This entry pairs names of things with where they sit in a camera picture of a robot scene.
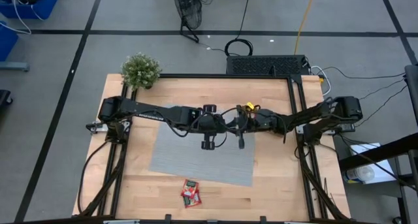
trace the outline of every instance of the white cable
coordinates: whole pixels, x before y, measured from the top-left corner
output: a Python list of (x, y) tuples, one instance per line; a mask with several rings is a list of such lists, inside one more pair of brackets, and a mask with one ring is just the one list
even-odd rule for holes
[(41, 21), (43, 21), (43, 19), (35, 12), (35, 9), (33, 9), (33, 5), (31, 5), (31, 8), (32, 8), (32, 11), (33, 11), (33, 14), (39, 19), (39, 20), (41, 20)]
[(16, 12), (16, 15), (18, 15), (18, 18), (19, 18), (19, 21), (26, 27), (26, 29), (28, 30), (28, 31), (19, 31), (19, 30), (17, 30), (17, 29), (13, 29), (13, 28), (11, 28), (11, 27), (9, 27), (9, 26), (7, 26), (7, 25), (5, 25), (5, 24), (2, 24), (1, 22), (0, 22), (0, 25), (2, 25), (2, 26), (4, 26), (4, 27), (6, 27), (7, 29), (11, 29), (12, 31), (15, 31), (15, 32), (19, 32), (19, 33), (23, 33), (23, 34), (27, 34), (27, 35), (32, 35), (32, 31), (30, 30), (30, 28), (24, 23), (24, 21), (20, 18), (20, 15), (19, 15), (19, 12), (18, 12), (18, 8), (17, 8), (17, 6), (16, 6), (16, 0), (13, 0), (13, 6), (14, 6), (14, 11)]
[(325, 80), (327, 80), (327, 83), (328, 83), (328, 87), (329, 87), (329, 89), (324, 93), (324, 94), (322, 94), (322, 96), (325, 96), (326, 94), (328, 94), (328, 93), (330, 93), (331, 92), (331, 83), (329, 82), (329, 79), (328, 79), (328, 77), (327, 77), (327, 74), (325, 74), (325, 72), (322, 70), (322, 68), (321, 67), (318, 67), (318, 66), (313, 66), (313, 67), (311, 67), (311, 69), (312, 68), (318, 68), (320, 71), (319, 71), (319, 73), (321, 73), (322, 72), (322, 74), (324, 74), (324, 77), (325, 77)]

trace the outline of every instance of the electric fan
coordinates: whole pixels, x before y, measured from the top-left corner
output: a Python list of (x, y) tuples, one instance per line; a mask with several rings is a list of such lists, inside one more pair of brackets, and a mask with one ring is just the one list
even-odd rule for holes
[[(199, 42), (199, 38), (197, 38), (192, 30), (198, 28), (202, 23), (201, 0), (174, 0), (174, 2), (176, 3), (178, 14), (182, 19), (180, 34), (195, 42)], [(194, 38), (186, 35), (183, 32), (183, 27), (186, 27)]]

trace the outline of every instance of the yellow cable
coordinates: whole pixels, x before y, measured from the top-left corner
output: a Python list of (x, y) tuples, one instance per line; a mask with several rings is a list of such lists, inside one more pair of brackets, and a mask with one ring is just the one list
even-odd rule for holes
[(302, 20), (302, 23), (300, 24), (299, 31), (298, 31), (298, 37), (296, 38), (295, 52), (293, 53), (293, 55), (296, 55), (296, 52), (298, 51), (300, 32), (302, 31), (303, 24), (305, 23), (306, 18), (308, 17), (308, 13), (309, 13), (309, 10), (311, 9), (312, 1), (313, 0), (309, 0), (308, 8), (306, 8), (305, 14), (303, 15), (303, 20)]

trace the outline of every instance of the fan stand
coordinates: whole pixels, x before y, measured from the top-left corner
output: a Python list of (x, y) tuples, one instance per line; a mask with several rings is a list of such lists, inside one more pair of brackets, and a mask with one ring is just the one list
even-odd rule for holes
[[(185, 33), (183, 33), (183, 26), (187, 27), (187, 29), (190, 31), (190, 33), (195, 37), (190, 37), (189, 35), (186, 35)], [(195, 41), (196, 43), (199, 43), (199, 38), (196, 36), (195, 32), (193, 32), (189, 25), (187, 24), (187, 22), (182, 18), (182, 25), (180, 26), (180, 34), (183, 35), (186, 38), (189, 38), (193, 41)]]

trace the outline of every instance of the blue bin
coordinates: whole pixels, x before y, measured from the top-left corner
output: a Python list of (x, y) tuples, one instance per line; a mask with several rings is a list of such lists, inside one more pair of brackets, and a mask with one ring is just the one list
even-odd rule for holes
[(18, 41), (16, 32), (0, 25), (0, 61), (5, 61), (14, 44)]
[[(0, 1), (6, 1), (6, 3), (0, 3), (0, 12), (6, 18), (18, 18), (12, 0)], [(33, 5), (33, 9), (31, 8), (31, 5), (19, 5), (17, 2), (16, 7), (22, 19), (39, 19), (36, 15), (38, 14), (38, 16), (44, 20), (51, 15), (56, 2), (57, 0), (39, 0)]]

